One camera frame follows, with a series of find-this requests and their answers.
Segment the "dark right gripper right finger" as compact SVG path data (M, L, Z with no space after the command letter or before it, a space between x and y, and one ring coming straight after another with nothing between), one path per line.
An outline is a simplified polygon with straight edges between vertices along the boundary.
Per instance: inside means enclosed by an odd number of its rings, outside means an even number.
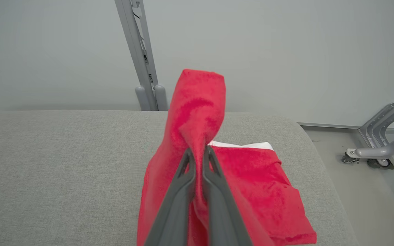
M202 184L209 211L209 245L251 246L252 240L211 146L204 151Z

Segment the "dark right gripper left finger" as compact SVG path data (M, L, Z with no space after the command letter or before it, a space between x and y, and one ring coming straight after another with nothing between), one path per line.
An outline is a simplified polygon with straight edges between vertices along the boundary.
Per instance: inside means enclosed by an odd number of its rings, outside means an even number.
M196 162L192 150L188 148L164 196L145 246L187 245L188 210L195 194L195 180Z

